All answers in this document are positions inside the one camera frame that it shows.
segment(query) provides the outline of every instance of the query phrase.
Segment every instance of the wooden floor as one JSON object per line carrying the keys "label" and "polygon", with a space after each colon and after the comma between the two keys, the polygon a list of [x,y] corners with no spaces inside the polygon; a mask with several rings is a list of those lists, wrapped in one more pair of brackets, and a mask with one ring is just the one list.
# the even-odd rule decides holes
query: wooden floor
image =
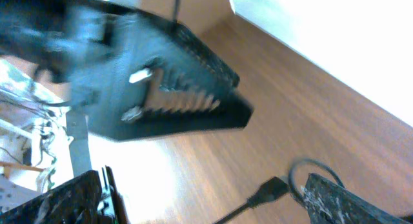
{"label": "wooden floor", "polygon": [[[172,162],[176,197],[148,223],[211,223],[303,156],[330,165],[349,191],[377,207],[413,211],[411,127],[239,17],[202,39],[240,75],[239,91],[255,112],[244,130],[157,140]],[[298,181],[304,185],[313,171],[301,170]],[[285,196],[233,223],[309,218]]]}

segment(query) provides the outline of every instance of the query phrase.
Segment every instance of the metal bar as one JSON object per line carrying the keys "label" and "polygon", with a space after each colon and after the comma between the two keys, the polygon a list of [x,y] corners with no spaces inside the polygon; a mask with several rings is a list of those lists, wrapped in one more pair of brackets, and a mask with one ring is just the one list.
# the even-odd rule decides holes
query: metal bar
{"label": "metal bar", "polygon": [[69,145],[69,151],[73,175],[76,177],[92,169],[85,115],[80,111],[70,110],[66,113],[66,127],[68,136],[74,138]]}

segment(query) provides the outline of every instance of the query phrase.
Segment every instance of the black cable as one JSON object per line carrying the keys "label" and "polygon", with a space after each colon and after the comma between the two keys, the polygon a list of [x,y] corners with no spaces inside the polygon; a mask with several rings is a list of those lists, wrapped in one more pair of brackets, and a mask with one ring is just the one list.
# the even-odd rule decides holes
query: black cable
{"label": "black cable", "polygon": [[72,106],[71,101],[64,101],[60,103],[47,103],[46,101],[38,101],[42,105],[46,105],[48,107],[69,107]]}
{"label": "black cable", "polygon": [[294,198],[301,206],[303,207],[305,206],[304,197],[303,195],[301,195],[301,193],[297,189],[296,180],[294,179],[294,176],[295,176],[296,169],[298,168],[298,166],[304,165],[304,164],[315,165],[319,168],[326,170],[336,180],[337,184],[340,187],[345,188],[340,177],[329,166],[315,159],[308,159],[308,158],[297,159],[295,160],[295,162],[293,162],[293,164],[291,164],[290,170],[288,170],[288,186],[290,187],[292,198]]}
{"label": "black cable", "polygon": [[8,154],[8,156],[10,156],[12,159],[14,159],[14,160],[16,160],[16,162],[18,162],[19,164],[23,164],[22,162],[20,162],[20,160],[18,160],[16,157],[14,157],[13,155],[11,155],[11,153],[7,150],[7,149],[5,149],[5,148],[3,148],[3,147],[0,147],[0,149],[1,150],[4,150],[7,154]]}
{"label": "black cable", "polygon": [[288,185],[280,178],[273,177],[267,182],[263,183],[258,191],[247,199],[247,202],[238,209],[232,211],[224,218],[215,222],[215,224],[223,224],[238,216],[240,213],[248,208],[256,208],[259,205],[268,202],[277,201],[280,197],[288,193]]}
{"label": "black cable", "polygon": [[41,113],[37,112],[38,110],[36,110],[36,109],[34,109],[34,108],[30,108],[30,107],[27,107],[27,106],[24,106],[24,105],[20,105],[20,104],[17,104],[17,103],[11,102],[11,101],[7,101],[7,100],[0,100],[0,103],[7,103],[7,104],[9,104],[9,105],[13,105],[13,106],[15,106],[15,107],[18,107],[18,108],[22,108],[22,109],[24,109],[24,110],[27,110],[27,111],[29,111],[29,112],[31,112],[31,113],[39,116],[39,117],[45,118]]}
{"label": "black cable", "polygon": [[[45,134],[44,127],[45,127],[45,124],[43,124],[41,126],[41,130],[40,130],[42,132],[41,133],[41,140],[40,140],[40,161],[36,164],[36,166],[40,165],[43,162],[43,153],[46,153],[50,157],[53,158],[53,160],[52,160],[52,166],[53,166],[53,165],[56,164],[57,158],[56,158],[55,154],[53,154],[49,151],[49,146],[50,146],[50,144],[52,144],[54,142],[56,135],[53,132],[49,132],[48,134]],[[48,175],[46,177],[46,180],[48,182],[47,190],[50,190],[55,185],[55,183],[52,182],[52,176],[55,173],[56,173],[56,169],[53,168],[48,173]],[[45,186],[45,183],[43,183],[42,186],[41,186],[42,191],[44,189],[44,186]]]}
{"label": "black cable", "polygon": [[178,14],[179,14],[180,6],[181,6],[181,0],[175,0],[174,13],[172,14],[172,21],[175,24],[178,23]]}
{"label": "black cable", "polygon": [[215,224],[224,224],[229,222],[231,219],[235,218],[238,216],[240,213],[246,211],[246,209],[250,208],[250,205],[248,203],[245,203],[244,205],[240,206],[238,209],[232,211],[230,214],[225,216],[224,218],[220,219],[219,221],[215,222]]}

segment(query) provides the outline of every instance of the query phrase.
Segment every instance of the black plastic object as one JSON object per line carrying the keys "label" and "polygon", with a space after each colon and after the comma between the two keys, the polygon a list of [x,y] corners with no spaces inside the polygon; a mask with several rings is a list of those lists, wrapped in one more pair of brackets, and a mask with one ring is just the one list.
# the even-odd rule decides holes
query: black plastic object
{"label": "black plastic object", "polygon": [[[71,82],[70,104],[86,112],[92,132],[112,139],[243,128],[252,115],[228,65],[185,26],[142,10],[96,0],[0,0],[0,52],[38,63],[56,83]],[[125,123],[125,112],[145,105],[154,78],[128,79],[147,67],[163,71],[163,92],[204,92],[219,106],[145,109],[142,118]]]}

